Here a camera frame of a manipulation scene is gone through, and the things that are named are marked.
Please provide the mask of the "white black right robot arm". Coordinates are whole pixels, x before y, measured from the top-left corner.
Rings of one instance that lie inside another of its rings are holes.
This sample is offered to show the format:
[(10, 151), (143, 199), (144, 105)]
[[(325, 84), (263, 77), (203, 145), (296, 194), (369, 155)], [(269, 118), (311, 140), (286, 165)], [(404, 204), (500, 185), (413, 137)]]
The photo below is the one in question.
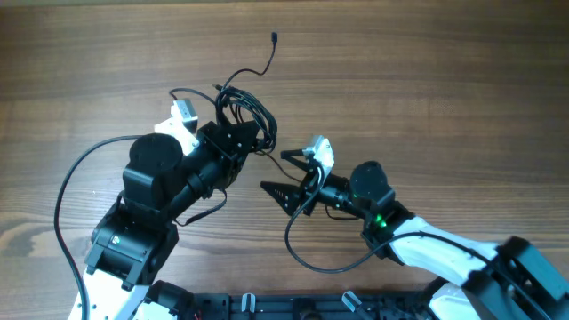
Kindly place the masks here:
[(368, 256), (427, 270), (441, 281), (428, 306), (439, 319), (566, 319), (568, 282), (528, 240), (478, 242), (436, 228), (396, 199), (381, 165), (368, 161), (350, 177), (330, 173), (316, 156), (300, 150), (281, 157), (301, 168), (296, 185), (263, 181), (260, 186), (296, 221), (317, 204), (361, 220)]

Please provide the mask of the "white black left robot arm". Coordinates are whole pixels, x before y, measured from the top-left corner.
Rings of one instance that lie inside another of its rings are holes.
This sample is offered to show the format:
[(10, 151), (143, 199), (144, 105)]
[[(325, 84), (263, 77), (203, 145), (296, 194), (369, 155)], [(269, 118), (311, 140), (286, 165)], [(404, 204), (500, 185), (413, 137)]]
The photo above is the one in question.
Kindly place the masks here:
[(176, 219), (214, 190), (225, 191), (257, 144), (254, 121), (209, 122), (191, 132), (181, 120), (157, 124), (132, 144), (124, 189), (92, 232), (87, 296), (72, 319), (198, 319), (194, 295), (156, 280), (179, 240)]

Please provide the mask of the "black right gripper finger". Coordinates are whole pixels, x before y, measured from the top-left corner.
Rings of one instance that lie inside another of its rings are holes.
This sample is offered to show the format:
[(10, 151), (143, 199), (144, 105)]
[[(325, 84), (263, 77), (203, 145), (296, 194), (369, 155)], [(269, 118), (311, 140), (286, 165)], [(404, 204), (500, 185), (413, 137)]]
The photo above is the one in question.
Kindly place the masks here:
[(305, 157), (302, 149), (283, 150), (280, 157), (304, 172), (311, 171), (309, 160)]
[(297, 212), (303, 204), (305, 191), (301, 184), (293, 185), (262, 181), (260, 186), (289, 216)]

